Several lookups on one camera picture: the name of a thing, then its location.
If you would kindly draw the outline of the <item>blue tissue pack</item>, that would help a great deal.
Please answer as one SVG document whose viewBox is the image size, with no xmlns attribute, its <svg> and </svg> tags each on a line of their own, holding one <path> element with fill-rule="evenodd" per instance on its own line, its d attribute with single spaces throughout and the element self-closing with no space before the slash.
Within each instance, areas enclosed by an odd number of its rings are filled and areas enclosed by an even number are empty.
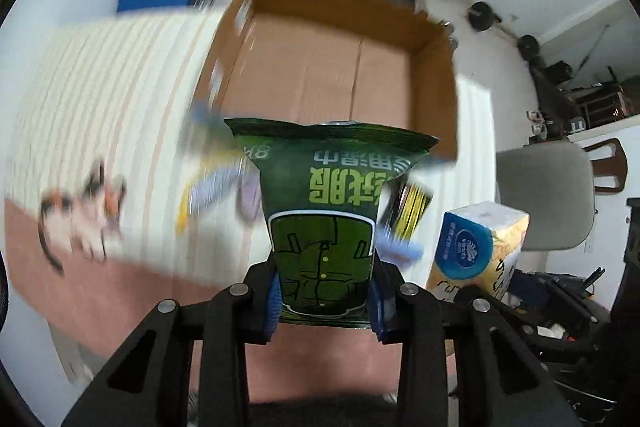
<svg viewBox="0 0 640 427">
<path fill-rule="evenodd" d="M 412 239 L 398 241 L 387 235 L 382 228 L 381 219 L 375 232 L 375 249 L 378 257 L 386 262 L 393 262 L 395 265 L 405 267 L 418 262 L 423 256 L 423 246 L 413 242 Z"/>
</svg>

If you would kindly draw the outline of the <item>green wet wipes pack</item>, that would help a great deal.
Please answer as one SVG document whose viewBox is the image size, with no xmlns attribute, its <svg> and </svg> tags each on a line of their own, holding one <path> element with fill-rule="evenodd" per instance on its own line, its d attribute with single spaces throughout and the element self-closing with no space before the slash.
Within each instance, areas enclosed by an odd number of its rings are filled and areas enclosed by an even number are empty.
<svg viewBox="0 0 640 427">
<path fill-rule="evenodd" d="M 437 138 L 356 121 L 226 124 L 259 172 L 281 321 L 366 327 L 384 187 L 418 165 Z"/>
</svg>

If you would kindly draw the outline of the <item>striped cat tablecloth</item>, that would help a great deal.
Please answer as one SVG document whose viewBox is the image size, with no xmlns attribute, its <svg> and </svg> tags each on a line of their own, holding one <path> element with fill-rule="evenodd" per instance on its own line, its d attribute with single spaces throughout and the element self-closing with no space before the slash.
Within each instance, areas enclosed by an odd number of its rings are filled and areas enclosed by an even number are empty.
<svg viewBox="0 0 640 427">
<path fill-rule="evenodd" d="M 189 106 L 222 12 L 142 11 L 62 27 L 52 35 L 23 96 L 4 172 L 4 231 L 14 291 L 64 340 L 110 357 L 157 301 L 208 300 L 242 280 L 268 254 L 262 216 L 240 218 L 234 192 L 184 234 L 175 222 L 183 187 L 213 159 Z M 445 211 L 495 199 L 495 133 L 488 90 L 458 76 L 459 156 L 455 166 L 420 166 L 412 182 L 435 193 L 416 239 L 424 257 L 405 278 L 425 285 Z M 119 227 L 105 237 L 90 219 L 84 249 L 38 237 L 42 196 L 81 192 L 104 161 L 107 185 L 126 192 Z M 331 392 L 395 391 L 400 348 L 364 329 L 281 325 L 267 347 L 248 347 L 254 402 Z"/>
</svg>

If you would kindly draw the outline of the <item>yellow grey scouring pad pack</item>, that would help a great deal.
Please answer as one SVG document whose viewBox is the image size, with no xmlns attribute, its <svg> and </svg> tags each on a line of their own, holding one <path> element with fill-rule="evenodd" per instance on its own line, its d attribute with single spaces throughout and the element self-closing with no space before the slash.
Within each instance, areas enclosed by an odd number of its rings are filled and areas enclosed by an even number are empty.
<svg viewBox="0 0 640 427">
<path fill-rule="evenodd" d="M 209 158 L 204 167 L 184 187 L 175 221 L 178 235 L 211 205 L 223 200 L 245 170 L 244 156 L 231 154 Z"/>
</svg>

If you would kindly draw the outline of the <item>yellow tissue pack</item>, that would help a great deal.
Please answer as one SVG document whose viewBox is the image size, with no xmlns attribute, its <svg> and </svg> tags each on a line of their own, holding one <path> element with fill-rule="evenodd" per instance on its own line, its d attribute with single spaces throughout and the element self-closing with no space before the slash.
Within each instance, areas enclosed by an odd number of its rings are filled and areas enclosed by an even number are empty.
<svg viewBox="0 0 640 427">
<path fill-rule="evenodd" d="M 454 301 L 475 285 L 500 300 L 509 288 L 529 226 L 529 214 L 498 202 L 445 213 L 426 289 Z"/>
</svg>

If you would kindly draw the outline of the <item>open cardboard box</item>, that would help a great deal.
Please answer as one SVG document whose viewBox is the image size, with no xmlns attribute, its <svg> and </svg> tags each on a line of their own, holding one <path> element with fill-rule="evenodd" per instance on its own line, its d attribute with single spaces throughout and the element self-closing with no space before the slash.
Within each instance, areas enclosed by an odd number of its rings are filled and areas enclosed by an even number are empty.
<svg viewBox="0 0 640 427">
<path fill-rule="evenodd" d="M 232 0 L 192 104 L 295 124 L 356 120 L 433 135 L 458 157 L 448 30 L 388 0 Z"/>
</svg>

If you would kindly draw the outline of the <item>brown wooden chair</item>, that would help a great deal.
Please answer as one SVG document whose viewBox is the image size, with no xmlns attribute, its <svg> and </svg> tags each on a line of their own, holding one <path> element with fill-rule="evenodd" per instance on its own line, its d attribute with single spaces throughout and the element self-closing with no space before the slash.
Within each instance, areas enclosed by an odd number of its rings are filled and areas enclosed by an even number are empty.
<svg viewBox="0 0 640 427">
<path fill-rule="evenodd" d="M 608 147 L 611 155 L 591 161 L 593 178 L 612 178 L 612 186 L 594 184 L 597 194 L 613 195 L 624 191 L 628 176 L 628 160 L 622 143 L 617 138 L 607 139 L 584 147 L 586 153 L 594 152 L 599 148 Z"/>
</svg>

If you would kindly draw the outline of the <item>black yellow snack bag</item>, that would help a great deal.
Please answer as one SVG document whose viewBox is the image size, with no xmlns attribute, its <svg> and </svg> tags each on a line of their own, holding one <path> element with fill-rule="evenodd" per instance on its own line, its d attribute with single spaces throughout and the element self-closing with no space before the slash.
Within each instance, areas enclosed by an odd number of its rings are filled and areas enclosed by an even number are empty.
<svg viewBox="0 0 640 427">
<path fill-rule="evenodd" d="M 392 239 L 408 242 L 432 199 L 431 191 L 411 183 L 406 176 L 394 180 L 381 218 L 383 231 Z"/>
</svg>

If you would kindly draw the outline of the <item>grey plastic chair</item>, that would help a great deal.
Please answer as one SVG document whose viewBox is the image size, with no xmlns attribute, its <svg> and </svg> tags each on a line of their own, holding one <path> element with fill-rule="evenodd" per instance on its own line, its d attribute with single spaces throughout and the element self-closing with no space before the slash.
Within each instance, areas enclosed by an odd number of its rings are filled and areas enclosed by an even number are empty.
<svg viewBox="0 0 640 427">
<path fill-rule="evenodd" d="M 587 153 L 570 141 L 503 150 L 496 157 L 499 200 L 529 215 L 524 251 L 568 251 L 590 233 L 594 183 Z"/>
</svg>

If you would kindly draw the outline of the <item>floor barbell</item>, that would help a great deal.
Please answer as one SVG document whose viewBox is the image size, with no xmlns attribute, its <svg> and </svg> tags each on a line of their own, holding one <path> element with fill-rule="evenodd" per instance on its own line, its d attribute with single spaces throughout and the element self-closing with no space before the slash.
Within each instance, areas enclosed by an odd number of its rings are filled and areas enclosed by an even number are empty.
<svg viewBox="0 0 640 427">
<path fill-rule="evenodd" d="M 525 62 L 538 60 L 540 57 L 540 44 L 531 35 L 517 36 L 506 27 L 502 18 L 494 9 L 483 1 L 474 2 L 466 11 L 466 19 L 476 32 L 484 32 L 489 29 L 498 29 L 511 38 L 518 48 L 518 53 Z"/>
</svg>

